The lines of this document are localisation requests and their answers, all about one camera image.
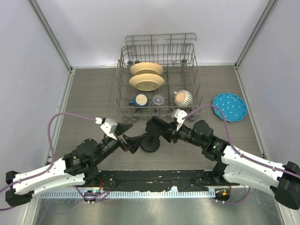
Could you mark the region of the black smartphone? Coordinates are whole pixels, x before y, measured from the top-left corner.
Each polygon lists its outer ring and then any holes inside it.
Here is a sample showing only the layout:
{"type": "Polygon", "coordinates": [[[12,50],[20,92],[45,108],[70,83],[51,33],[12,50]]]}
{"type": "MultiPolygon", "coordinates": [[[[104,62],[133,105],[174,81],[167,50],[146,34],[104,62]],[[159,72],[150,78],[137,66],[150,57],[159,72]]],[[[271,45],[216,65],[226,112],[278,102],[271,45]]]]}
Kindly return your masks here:
{"type": "Polygon", "coordinates": [[[157,133],[157,127],[162,127],[167,125],[169,124],[166,121],[162,120],[157,116],[153,116],[146,122],[145,131],[150,135],[159,137],[160,135],[157,133]]]}

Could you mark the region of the black phone stand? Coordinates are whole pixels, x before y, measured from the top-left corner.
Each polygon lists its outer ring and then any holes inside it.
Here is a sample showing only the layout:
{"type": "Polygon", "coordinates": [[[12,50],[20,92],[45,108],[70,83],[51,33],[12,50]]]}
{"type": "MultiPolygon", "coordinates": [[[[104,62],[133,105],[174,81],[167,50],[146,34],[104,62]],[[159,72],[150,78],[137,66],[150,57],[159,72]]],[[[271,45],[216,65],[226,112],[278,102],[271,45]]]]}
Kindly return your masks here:
{"type": "Polygon", "coordinates": [[[140,143],[140,147],[143,151],[153,153],[160,147],[160,139],[156,136],[145,134],[145,137],[140,143]]]}

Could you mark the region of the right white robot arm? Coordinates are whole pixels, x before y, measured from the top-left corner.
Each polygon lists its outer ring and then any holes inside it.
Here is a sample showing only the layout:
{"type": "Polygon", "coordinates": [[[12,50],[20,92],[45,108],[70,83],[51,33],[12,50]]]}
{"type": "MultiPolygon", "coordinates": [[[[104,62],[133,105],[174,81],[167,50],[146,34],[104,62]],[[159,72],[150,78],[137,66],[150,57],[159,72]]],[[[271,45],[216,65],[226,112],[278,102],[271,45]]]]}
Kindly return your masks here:
{"type": "Polygon", "coordinates": [[[247,185],[275,197],[290,209],[300,208],[300,167],[296,163],[289,161],[284,165],[242,151],[216,137],[203,120],[188,128],[175,121],[167,123],[158,119],[153,129],[170,143],[181,140],[202,148],[207,159],[216,161],[211,174],[215,184],[247,185]]]}

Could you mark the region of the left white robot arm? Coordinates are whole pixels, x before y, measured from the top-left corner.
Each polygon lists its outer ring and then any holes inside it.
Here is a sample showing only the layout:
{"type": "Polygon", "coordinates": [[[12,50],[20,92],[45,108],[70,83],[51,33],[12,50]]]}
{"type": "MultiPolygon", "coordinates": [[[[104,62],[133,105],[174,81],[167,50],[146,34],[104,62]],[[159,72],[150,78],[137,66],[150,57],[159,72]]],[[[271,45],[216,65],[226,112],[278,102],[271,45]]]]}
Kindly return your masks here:
{"type": "Polygon", "coordinates": [[[125,132],[132,123],[119,123],[114,138],[107,135],[98,143],[86,139],[75,150],[59,158],[53,165],[44,166],[31,172],[6,173],[9,190],[5,192],[5,201],[11,207],[27,204],[35,196],[50,190],[76,187],[95,187],[102,178],[98,165],[116,149],[130,151],[134,154],[145,135],[128,137],[125,132]]]}

